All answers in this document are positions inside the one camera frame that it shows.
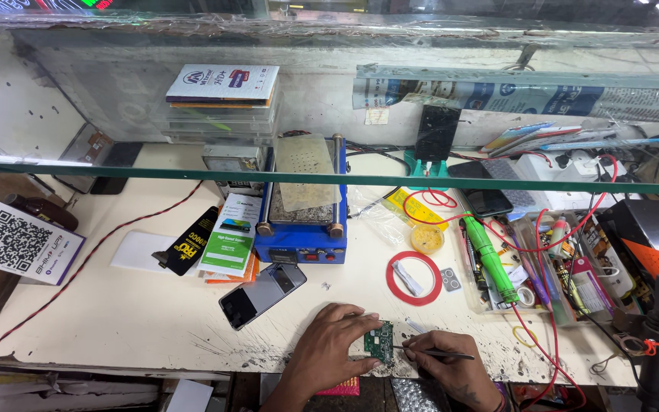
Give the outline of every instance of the screen separator machine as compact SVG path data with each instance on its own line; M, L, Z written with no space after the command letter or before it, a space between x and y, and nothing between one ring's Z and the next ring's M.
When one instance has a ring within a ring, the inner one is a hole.
M334 134L325 138L325 143L334 173L345 174L345 139L341 134ZM296 154L301 159L311 155ZM271 159L272 172L276 170L276 159L277 156ZM340 201L334 204L288 212L284 208L281 184L266 183L254 244L261 261L343 264L347 249L347 186L339 185L339 192Z

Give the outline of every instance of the tape roll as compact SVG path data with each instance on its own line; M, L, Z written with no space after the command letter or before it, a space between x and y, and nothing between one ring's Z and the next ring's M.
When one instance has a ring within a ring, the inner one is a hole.
M405 258L414 258L421 260L426 264L426 266L428 266L429 269L431 269L431 273L434 275L434 287L431 289L431 292L429 292L426 296L415 298L411 295L407 295L403 293L403 291L400 290L398 285L395 283L395 277L393 276L394 274L393 267L391 266L391 264L393 264L396 260L401 260ZM386 283L388 283L388 289L390 289L393 295L395 295L403 302L406 302L407 304L413 306L428 305L431 302L433 302L442 292L442 274L439 272L439 268L434 263L434 260L431 260L430 257L426 256L425 254L421 254L417 251L402 251L393 258L391 258L390 261L388 262L388 267L386 267L385 270L385 281Z
M520 306L532 308L535 306L535 293L527 286L518 287L518 297L520 297Z

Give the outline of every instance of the circuit board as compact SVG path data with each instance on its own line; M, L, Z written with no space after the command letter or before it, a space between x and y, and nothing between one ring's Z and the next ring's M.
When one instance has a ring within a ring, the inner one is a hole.
M365 334L365 351L386 365L393 365L393 322L381 320L380 329Z

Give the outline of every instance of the newspaper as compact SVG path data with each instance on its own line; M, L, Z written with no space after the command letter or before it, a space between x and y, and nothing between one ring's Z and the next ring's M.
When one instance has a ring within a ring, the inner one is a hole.
M446 108L659 122L659 89L355 79L352 107L400 101Z

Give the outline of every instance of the white work surface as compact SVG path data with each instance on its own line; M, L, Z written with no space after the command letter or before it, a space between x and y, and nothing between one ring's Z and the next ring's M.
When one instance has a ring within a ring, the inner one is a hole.
M170 159L198 151L196 146L173 147ZM162 164L165 148L166 145L145 146L138 164ZM349 158L353 173L369 174L371 165L361 158L377 160L380 156ZM80 220L78 232L88 239L73 267L78 267L97 241L115 226L167 208L184 198L196 183L129 179L118 196L82 196L72 210ZM374 190L385 193L387 188ZM306 283L239 332L231 328L217 303L235 285L206 285L203 279L195 277L109 266L129 230L179 236L207 208L219 202L222 198L217 187L206 182L189 201L172 211L118 230L60 298L0 343L0 356L11 355L13 359L6 360L21 362L25 367L48 368L55 367L55 363L78 365L83 370L281 372L317 311L330 302L346 302L392 321L395 344L417 333L404 321L410 317L430 330L472 335L494 380L544 383L551 378L553 370L538 350L526 348L513 337L512 327L519 325L514 314L476 314L468 307L464 292L447 293L442 289L433 303L421 307L405 304L392 295L385 281L386 265L398 252L411 249L410 244L390 246L362 221L348 222L344 265L299 265L307 276ZM449 211L440 214L452 216ZM457 252L456 236L448 229L445 238L444 248L431 257L440 269L452 267L460 274L463 262ZM429 279L418 280L422 286L431 285ZM0 336L57 290L56 286L18 285L0 314ZM524 319L553 356L548 318L524 315ZM366 356L362 347L362 339L356 341L350 355ZM561 363L579 384L635 386L629 365L621 357L609 361L601 376L589 371L592 364L614 351L614 346L593 325L559 329ZM415 365L401 351L395 351L395 361L393 368L383 366L372 374L417 376Z

